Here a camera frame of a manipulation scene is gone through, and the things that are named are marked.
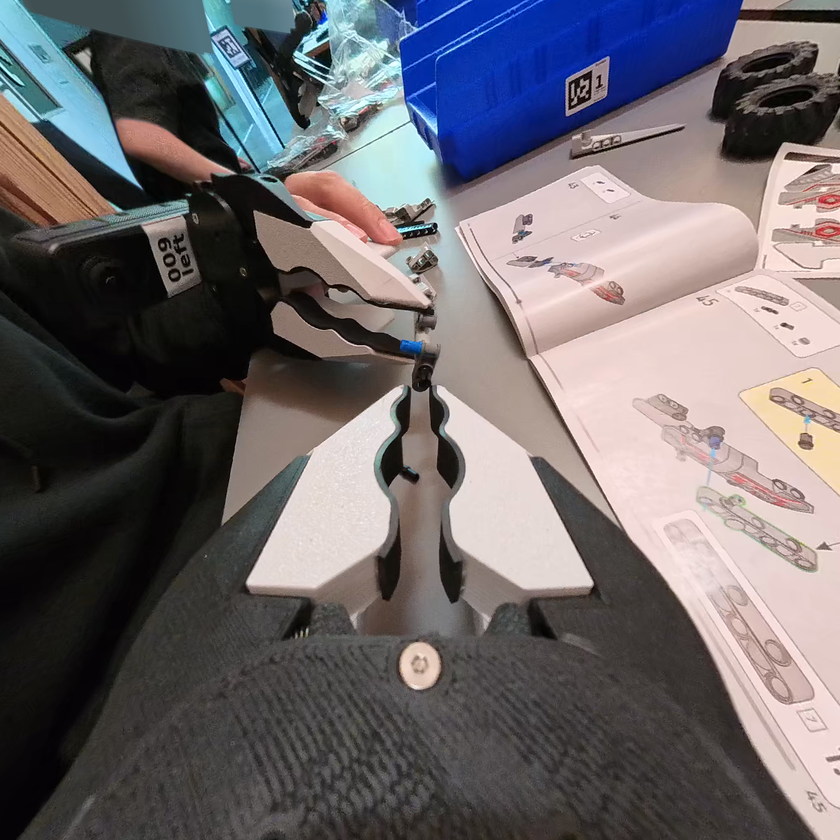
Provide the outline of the person's left forearm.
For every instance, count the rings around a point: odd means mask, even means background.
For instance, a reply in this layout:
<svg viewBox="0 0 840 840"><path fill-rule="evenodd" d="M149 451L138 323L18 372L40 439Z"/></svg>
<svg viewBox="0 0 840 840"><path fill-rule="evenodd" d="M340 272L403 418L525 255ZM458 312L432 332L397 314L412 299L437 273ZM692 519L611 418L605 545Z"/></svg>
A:
<svg viewBox="0 0 840 840"><path fill-rule="evenodd" d="M179 182L210 182L214 175L233 170L199 154L172 132L150 122L117 119L114 128L127 159L142 162Z"/></svg>

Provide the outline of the open instruction booklet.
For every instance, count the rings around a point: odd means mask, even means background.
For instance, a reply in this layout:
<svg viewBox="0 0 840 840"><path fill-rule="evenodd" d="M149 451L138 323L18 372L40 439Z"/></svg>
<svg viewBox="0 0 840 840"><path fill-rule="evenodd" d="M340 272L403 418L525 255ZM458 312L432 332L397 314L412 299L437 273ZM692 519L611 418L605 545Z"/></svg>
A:
<svg viewBox="0 0 840 840"><path fill-rule="evenodd" d="M838 310L755 269L738 209L601 166L457 230L759 756L838 838Z"/></svg>

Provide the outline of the grey desk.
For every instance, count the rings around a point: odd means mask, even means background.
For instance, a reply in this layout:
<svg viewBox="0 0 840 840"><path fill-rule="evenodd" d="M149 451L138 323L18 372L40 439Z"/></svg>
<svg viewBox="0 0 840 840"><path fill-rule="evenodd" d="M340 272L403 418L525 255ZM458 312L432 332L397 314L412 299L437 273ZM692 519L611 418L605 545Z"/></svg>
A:
<svg viewBox="0 0 840 840"><path fill-rule="evenodd" d="M375 117L327 167L379 207L433 198L439 267L430 272L437 291L441 346L434 382L534 455L547 459L611 522L613 511L527 362L517 334L474 267L455 232L462 220L540 189L588 162L662 201L727 203L753 223L770 170L769 161L738 162L720 155L722 124L707 112L720 68L755 49L785 41L819 44L817 72L838 64L838 23L739 21L728 53L708 67L661 88L594 123L594 131L637 130L683 123L681 132L570 159L563 136L472 182L461 183L438 165L403 105ZM331 436L396 385L410 368L284 360L258 354L246 382L223 521L230 519L295 457Z"/></svg>

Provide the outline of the grey connector with blue pin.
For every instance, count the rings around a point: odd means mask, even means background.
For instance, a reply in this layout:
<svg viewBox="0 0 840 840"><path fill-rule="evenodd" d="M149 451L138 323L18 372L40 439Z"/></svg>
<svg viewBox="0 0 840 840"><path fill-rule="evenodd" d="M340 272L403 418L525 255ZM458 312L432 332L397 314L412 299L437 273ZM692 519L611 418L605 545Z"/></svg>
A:
<svg viewBox="0 0 840 840"><path fill-rule="evenodd" d="M402 340L400 352L413 360L412 388L415 392L427 391L434 378L440 355L440 345L428 341Z"/></svg>

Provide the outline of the blue bin with printed tag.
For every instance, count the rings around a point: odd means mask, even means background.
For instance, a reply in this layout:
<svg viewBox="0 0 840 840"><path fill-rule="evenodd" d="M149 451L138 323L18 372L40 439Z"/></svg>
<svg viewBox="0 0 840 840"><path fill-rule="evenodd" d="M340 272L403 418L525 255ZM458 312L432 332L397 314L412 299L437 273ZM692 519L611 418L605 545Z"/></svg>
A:
<svg viewBox="0 0 840 840"><path fill-rule="evenodd" d="M740 1L423 1L400 45L420 139L463 180L727 51Z"/></svg>

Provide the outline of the sticker sheet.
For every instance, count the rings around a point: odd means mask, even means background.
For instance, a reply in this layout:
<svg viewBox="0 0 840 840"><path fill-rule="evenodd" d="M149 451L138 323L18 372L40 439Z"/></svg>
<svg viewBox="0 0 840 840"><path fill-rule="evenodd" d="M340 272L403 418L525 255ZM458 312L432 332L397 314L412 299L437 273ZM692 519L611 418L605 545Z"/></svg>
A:
<svg viewBox="0 0 840 840"><path fill-rule="evenodd" d="M759 217L756 268L793 278L839 278L839 151L783 143Z"/></svg>

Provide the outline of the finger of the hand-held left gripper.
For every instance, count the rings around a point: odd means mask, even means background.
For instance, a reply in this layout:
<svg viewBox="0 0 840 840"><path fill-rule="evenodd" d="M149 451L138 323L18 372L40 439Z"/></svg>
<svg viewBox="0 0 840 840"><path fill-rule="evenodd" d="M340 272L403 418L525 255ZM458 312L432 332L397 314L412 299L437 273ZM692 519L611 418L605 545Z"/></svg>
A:
<svg viewBox="0 0 840 840"><path fill-rule="evenodd" d="M384 331L391 309L294 292L271 312L276 340L322 361L415 361L424 342Z"/></svg>
<svg viewBox="0 0 840 840"><path fill-rule="evenodd" d="M417 283L331 219L309 227L261 212L254 212L254 219L257 241L276 269L283 297L320 280L379 308L430 311L434 306Z"/></svg>

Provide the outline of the black toy tyre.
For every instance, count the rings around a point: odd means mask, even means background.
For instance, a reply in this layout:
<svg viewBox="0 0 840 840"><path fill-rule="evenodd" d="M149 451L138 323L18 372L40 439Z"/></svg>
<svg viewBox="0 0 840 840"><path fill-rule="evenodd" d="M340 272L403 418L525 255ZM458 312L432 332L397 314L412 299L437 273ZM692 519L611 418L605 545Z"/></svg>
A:
<svg viewBox="0 0 840 840"><path fill-rule="evenodd" d="M815 42L790 41L754 50L728 63L718 76L710 116L714 120L725 120L735 103L756 88L811 73L818 53Z"/></svg>
<svg viewBox="0 0 840 840"><path fill-rule="evenodd" d="M839 81L833 74L774 80L744 94L726 120L721 152L731 159L774 156L783 143L814 144L831 127L839 109Z"/></svg>

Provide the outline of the clear plastic bags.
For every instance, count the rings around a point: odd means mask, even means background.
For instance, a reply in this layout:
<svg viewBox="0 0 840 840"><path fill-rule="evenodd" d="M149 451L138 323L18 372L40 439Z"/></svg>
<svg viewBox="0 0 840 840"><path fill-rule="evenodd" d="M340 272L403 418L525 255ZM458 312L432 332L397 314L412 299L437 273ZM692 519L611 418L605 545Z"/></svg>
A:
<svg viewBox="0 0 840 840"><path fill-rule="evenodd" d="M387 2L307 2L309 29L259 47L297 125L266 164L275 176L302 172L339 153L352 134L403 99L401 41L413 32Z"/></svg>

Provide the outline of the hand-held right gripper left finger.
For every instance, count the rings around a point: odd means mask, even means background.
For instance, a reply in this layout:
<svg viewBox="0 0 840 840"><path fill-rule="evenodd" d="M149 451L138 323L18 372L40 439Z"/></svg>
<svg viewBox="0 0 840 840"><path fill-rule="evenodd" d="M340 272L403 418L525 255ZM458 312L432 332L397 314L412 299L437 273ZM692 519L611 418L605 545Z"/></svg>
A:
<svg viewBox="0 0 840 840"><path fill-rule="evenodd" d="M351 617L391 599L400 577L400 514L411 392L401 385L315 447L246 580L252 595L341 605Z"/></svg>

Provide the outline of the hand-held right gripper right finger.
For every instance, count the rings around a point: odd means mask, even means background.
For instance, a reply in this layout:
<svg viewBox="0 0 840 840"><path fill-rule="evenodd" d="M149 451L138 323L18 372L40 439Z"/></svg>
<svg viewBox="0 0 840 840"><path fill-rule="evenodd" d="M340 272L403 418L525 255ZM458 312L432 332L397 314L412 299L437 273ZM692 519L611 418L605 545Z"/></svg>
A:
<svg viewBox="0 0 840 840"><path fill-rule="evenodd" d="M443 386L428 401L449 491L438 551L449 601L491 616L507 603L590 595L592 575L530 453Z"/></svg>

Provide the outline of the person's dark clothing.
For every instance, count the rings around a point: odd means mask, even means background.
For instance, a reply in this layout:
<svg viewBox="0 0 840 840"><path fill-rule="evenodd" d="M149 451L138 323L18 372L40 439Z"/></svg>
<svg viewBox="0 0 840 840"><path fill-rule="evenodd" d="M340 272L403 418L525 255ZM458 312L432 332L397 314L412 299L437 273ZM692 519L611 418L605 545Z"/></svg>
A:
<svg viewBox="0 0 840 840"><path fill-rule="evenodd" d="M243 375L270 335L246 281L127 321L17 268L2 209L2 838L88 740L153 605L216 529Z"/></svg>

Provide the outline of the person's left hand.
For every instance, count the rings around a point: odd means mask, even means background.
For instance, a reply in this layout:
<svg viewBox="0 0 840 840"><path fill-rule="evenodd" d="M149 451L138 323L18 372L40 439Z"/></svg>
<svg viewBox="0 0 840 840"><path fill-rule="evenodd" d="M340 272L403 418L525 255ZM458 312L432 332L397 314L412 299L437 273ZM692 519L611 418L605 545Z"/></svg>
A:
<svg viewBox="0 0 840 840"><path fill-rule="evenodd" d="M284 185L305 212L331 219L363 242L396 247L403 241L378 206L335 172L292 174Z"/></svg>

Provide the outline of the long grey pointed toy piece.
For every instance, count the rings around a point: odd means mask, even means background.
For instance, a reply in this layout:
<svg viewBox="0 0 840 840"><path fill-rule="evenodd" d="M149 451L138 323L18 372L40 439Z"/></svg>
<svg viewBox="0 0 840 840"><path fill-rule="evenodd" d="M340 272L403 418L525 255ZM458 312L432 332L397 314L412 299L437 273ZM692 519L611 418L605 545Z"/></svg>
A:
<svg viewBox="0 0 840 840"><path fill-rule="evenodd" d="M671 123L657 127L635 129L629 131L594 133L584 131L575 134L571 139L570 158L579 160L586 156L600 154L631 144L644 142L668 134L677 133L686 128L683 123Z"/></svg>

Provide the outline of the wooden panel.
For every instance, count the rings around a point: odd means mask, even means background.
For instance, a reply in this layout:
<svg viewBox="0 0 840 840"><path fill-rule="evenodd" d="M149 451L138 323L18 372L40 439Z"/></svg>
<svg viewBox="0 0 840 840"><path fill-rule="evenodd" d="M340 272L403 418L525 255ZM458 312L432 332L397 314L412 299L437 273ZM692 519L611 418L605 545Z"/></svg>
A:
<svg viewBox="0 0 840 840"><path fill-rule="evenodd" d="M41 227L115 211L5 96L1 97L1 204Z"/></svg>

